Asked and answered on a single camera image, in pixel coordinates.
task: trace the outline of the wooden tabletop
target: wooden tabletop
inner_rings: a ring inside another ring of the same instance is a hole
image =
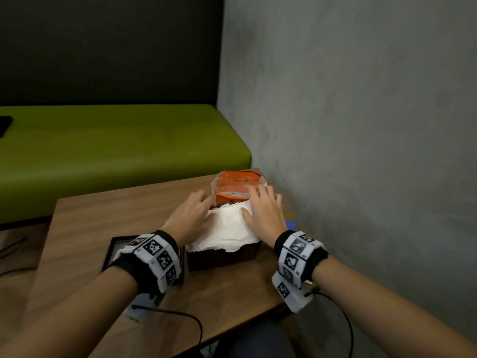
[[[28,299],[25,324],[99,274],[111,237],[158,229],[191,192],[210,191],[214,177],[58,200]],[[286,207],[285,218],[293,219]],[[186,272],[183,286],[171,287],[160,307],[197,316],[206,341],[283,303],[271,284],[276,266],[272,250],[262,244],[253,261]],[[187,317],[151,313],[144,324],[138,324],[122,315],[91,357],[168,358],[195,346],[198,340],[199,327]]]

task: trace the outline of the dark brown box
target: dark brown box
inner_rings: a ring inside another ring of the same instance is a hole
[[[253,260],[257,256],[261,244],[262,241],[243,245],[234,253],[227,253],[224,249],[187,252],[189,271],[213,269]]]

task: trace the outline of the forearm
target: forearm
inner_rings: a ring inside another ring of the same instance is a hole
[[[137,283],[111,267],[18,334],[4,358],[87,357],[137,295]]]
[[[477,357],[461,334],[331,256],[313,281],[391,357]]]

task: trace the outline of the wooden floor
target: wooden floor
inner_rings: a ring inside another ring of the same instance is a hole
[[[49,227],[49,223],[42,223],[0,231],[0,250],[28,237],[11,255],[2,258],[15,247],[0,254],[0,274],[13,269],[37,267]],[[21,329],[23,312],[35,274],[36,271],[28,270],[0,276],[0,346]],[[281,324],[289,334],[297,357],[310,357],[305,341],[298,334],[293,315],[285,318]]]

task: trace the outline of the green leather cushion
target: green leather cushion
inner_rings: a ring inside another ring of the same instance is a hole
[[[0,223],[51,215],[62,197],[250,166],[210,105],[0,107]]]

